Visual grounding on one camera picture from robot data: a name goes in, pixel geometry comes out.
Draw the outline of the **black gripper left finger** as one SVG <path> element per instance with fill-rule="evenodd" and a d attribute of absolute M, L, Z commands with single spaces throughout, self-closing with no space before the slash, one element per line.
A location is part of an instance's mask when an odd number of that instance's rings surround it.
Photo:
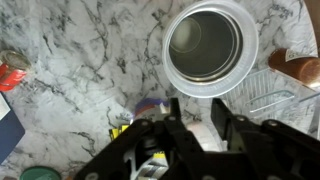
<path fill-rule="evenodd" d="M 168 180 L 202 180 L 205 171 L 200 163 L 204 159 L 204 151 L 183 124 L 177 98 L 170 100 L 170 113 L 164 124 L 170 140 L 166 150 L 169 153 L 169 169 L 165 177 Z"/>

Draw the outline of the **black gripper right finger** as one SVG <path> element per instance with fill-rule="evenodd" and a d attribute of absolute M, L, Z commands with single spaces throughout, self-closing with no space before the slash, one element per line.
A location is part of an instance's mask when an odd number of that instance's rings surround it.
<path fill-rule="evenodd" d="M 226 142 L 226 149 L 217 154 L 242 154 L 249 157 L 265 155 L 267 136 L 261 131 L 261 126 L 246 116 L 233 114 L 219 98 L 212 100 L 211 120 L 219 137 Z"/>

